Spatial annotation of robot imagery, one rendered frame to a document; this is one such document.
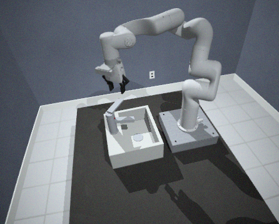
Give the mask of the white rectangular basin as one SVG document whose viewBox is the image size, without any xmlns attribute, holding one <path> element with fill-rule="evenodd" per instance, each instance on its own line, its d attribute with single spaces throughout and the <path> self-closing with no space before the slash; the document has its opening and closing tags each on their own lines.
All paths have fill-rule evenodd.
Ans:
<svg viewBox="0 0 279 224">
<path fill-rule="evenodd" d="M 104 114 L 108 152 L 113 169 L 163 158 L 164 143 L 148 105 L 115 111 L 114 115 L 134 116 L 134 123 L 117 123 L 118 132 L 112 135 Z"/>
</svg>

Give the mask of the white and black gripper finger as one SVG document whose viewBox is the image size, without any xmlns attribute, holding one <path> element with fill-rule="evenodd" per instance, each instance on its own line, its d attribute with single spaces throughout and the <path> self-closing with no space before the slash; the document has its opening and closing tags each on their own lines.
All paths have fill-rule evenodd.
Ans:
<svg viewBox="0 0 279 224">
<path fill-rule="evenodd" d="M 113 86 L 113 82 L 112 81 L 108 81 L 106 80 L 105 76 L 102 75 L 102 77 L 104 78 L 104 80 L 107 82 L 107 84 L 109 85 L 109 90 L 112 91 L 114 89 L 114 86 Z"/>
<path fill-rule="evenodd" d="M 129 80 L 124 76 L 122 75 L 123 77 L 123 80 L 122 80 L 122 83 L 119 83 L 119 85 L 121 86 L 120 87 L 120 90 L 121 90 L 121 94 L 123 94 L 126 90 L 125 90 L 125 86 L 129 83 Z M 124 82 L 125 81 L 125 82 Z"/>
</svg>

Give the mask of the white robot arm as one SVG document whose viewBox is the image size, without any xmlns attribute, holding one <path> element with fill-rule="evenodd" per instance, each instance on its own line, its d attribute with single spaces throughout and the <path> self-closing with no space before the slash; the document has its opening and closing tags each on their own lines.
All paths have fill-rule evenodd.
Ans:
<svg viewBox="0 0 279 224">
<path fill-rule="evenodd" d="M 185 14 L 179 8 L 170 9 L 150 18 L 137 19 L 118 26 L 114 32 L 100 35 L 99 40 L 103 53 L 104 64 L 95 68 L 96 74 L 113 77 L 112 69 L 122 62 L 119 49 L 129 49 L 136 44 L 137 35 L 157 36 L 165 32 L 173 33 L 183 39 L 196 38 L 193 45 L 189 74 L 209 82 L 187 79 L 182 85 L 181 118 L 177 125 L 181 131 L 194 132 L 198 123 L 200 100 L 213 101 L 216 97 L 221 76 L 221 63 L 209 60 L 208 55 L 213 39 L 213 28 L 205 18 L 185 21 Z M 114 65 L 114 66 L 113 66 Z"/>
</svg>

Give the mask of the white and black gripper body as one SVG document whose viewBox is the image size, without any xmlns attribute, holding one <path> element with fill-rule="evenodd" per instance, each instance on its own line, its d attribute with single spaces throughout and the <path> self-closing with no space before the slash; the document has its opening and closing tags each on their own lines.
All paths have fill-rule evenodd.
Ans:
<svg viewBox="0 0 279 224">
<path fill-rule="evenodd" d="M 116 64 L 112 69 L 114 69 L 115 75 L 113 77 L 105 76 L 106 80 L 112 81 L 115 83 L 122 83 L 122 80 L 123 80 L 122 75 L 124 74 L 124 76 L 126 77 L 124 66 L 123 66 L 122 62 Z"/>
</svg>

